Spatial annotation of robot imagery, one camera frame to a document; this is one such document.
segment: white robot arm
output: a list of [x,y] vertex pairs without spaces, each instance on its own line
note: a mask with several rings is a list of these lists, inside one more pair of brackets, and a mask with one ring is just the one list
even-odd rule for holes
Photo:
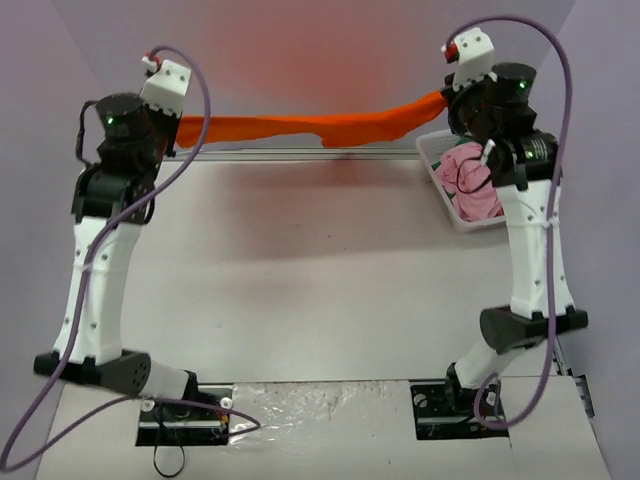
[[[442,48],[457,70],[445,79],[453,133],[484,146],[479,159],[502,203],[509,234],[513,288],[508,306],[480,315],[482,337],[452,364],[446,375],[452,408],[469,413],[478,388],[491,374],[500,375],[527,349],[547,338],[547,200],[552,184],[557,140],[534,127],[536,112],[528,104],[536,71],[520,63],[493,63],[493,45],[479,28],[455,37]],[[576,310],[567,287],[560,243],[557,185],[553,206],[553,272],[556,331],[585,328],[587,313]]]
[[[67,310],[52,352],[39,355],[36,374],[51,376],[71,336],[88,247],[110,218],[154,188],[164,155],[173,146],[191,70],[145,56],[149,77],[139,94],[110,95],[95,102],[105,129],[101,161],[78,178],[73,199],[75,262]],[[136,242],[151,220],[153,204],[138,210],[102,241],[91,269],[78,335],[60,378],[129,396],[203,401],[194,373],[167,367],[146,353],[123,349],[120,316],[127,271]]]

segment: white tray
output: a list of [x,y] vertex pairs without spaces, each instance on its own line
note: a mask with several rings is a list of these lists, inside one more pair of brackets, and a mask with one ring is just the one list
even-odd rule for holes
[[436,176],[433,165],[440,161],[440,157],[451,148],[455,147],[459,137],[453,135],[449,130],[441,130],[439,132],[427,133],[420,135],[416,139],[416,148],[420,153],[422,164],[429,172],[429,177],[435,189],[438,193],[438,198],[441,200],[442,206],[447,212],[451,224],[456,232],[459,233],[471,233],[478,230],[486,230],[489,228],[500,227],[505,224],[504,215],[499,217],[490,218],[487,220],[478,220],[476,222],[468,222],[460,218],[458,212],[453,208],[453,203],[449,200],[447,192],[440,184],[440,180]]

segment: screw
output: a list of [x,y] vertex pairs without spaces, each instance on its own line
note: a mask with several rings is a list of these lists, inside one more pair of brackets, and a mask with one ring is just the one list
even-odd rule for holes
[[415,397],[413,397],[413,404],[419,408],[425,408],[427,406],[427,396],[419,393]]
[[189,407],[181,407],[180,410],[174,411],[173,416],[180,420],[186,420],[191,416],[191,409]]
[[229,397],[224,397],[220,399],[220,406],[222,408],[231,408],[233,407],[233,400],[231,400]]
[[155,407],[156,404],[154,403],[153,400],[143,400],[142,404],[140,405],[140,410],[142,410],[143,412],[150,412],[151,410],[153,410],[153,407]]

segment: orange fabric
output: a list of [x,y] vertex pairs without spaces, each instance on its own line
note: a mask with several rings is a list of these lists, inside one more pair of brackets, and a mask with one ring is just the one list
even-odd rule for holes
[[[384,112],[350,115],[211,117],[205,143],[238,142],[314,133],[328,148],[357,147],[367,143],[397,140],[430,122],[446,108],[440,92],[432,92],[415,103]],[[185,115],[180,121],[176,143],[192,147],[202,131],[204,118]]]

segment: white wall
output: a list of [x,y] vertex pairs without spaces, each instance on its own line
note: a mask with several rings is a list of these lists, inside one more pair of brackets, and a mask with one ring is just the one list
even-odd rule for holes
[[[598,441],[614,480],[638,478],[640,414],[640,33],[636,0],[582,0],[562,28],[574,74],[562,229],[567,278],[589,329],[563,340],[589,381]],[[558,132],[559,62],[545,60],[532,104]]]
[[[0,2],[0,443],[41,388],[33,357],[48,351],[64,312],[73,256],[73,148],[96,78],[49,2]],[[60,389],[16,450],[46,439]],[[31,465],[11,478],[33,478]]]
[[[140,82],[142,53],[158,43],[202,64],[214,114],[377,111],[441,88],[452,70],[440,46],[461,23],[518,13],[558,31],[574,0],[51,0],[107,92]],[[535,32],[492,24],[500,58],[539,66]],[[514,42],[514,35],[519,41]],[[197,88],[187,111],[202,111]],[[444,118],[435,125],[444,126]],[[399,144],[413,148],[418,132]],[[319,146],[314,136],[257,145]]]

